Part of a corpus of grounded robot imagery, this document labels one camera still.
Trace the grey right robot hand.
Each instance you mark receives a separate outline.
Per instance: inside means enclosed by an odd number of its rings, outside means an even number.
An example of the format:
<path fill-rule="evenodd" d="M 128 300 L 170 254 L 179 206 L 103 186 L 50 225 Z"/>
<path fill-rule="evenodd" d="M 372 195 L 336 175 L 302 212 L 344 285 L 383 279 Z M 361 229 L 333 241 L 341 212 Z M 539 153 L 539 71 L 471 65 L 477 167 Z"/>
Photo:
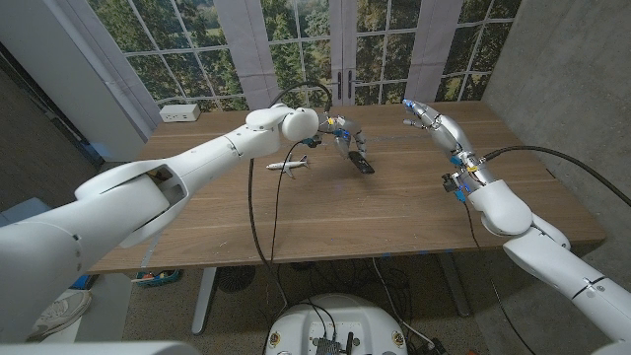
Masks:
<path fill-rule="evenodd" d="M 402 103 L 407 111 L 416 116 L 415 119 L 404 119 L 403 123 L 427 130 L 434 143 L 456 167 L 454 173 L 443 175 L 446 191 L 461 189 L 473 192 L 496 180 L 485 163 L 476 156 L 462 128 L 451 117 L 426 104 L 407 99 Z"/>

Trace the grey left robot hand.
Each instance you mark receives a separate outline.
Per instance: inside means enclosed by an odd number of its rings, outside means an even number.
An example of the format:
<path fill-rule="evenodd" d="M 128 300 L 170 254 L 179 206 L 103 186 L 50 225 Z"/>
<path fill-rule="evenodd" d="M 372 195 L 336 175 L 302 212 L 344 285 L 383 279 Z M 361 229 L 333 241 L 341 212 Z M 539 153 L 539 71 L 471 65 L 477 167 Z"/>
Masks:
<path fill-rule="evenodd" d="M 321 113 L 318 116 L 317 131 L 335 136 L 334 146 L 342 158 L 349 157 L 351 139 L 355 140 L 357 152 L 361 157 L 367 158 L 366 136 L 360 123 L 341 115 L 331 116 L 328 113 Z"/>

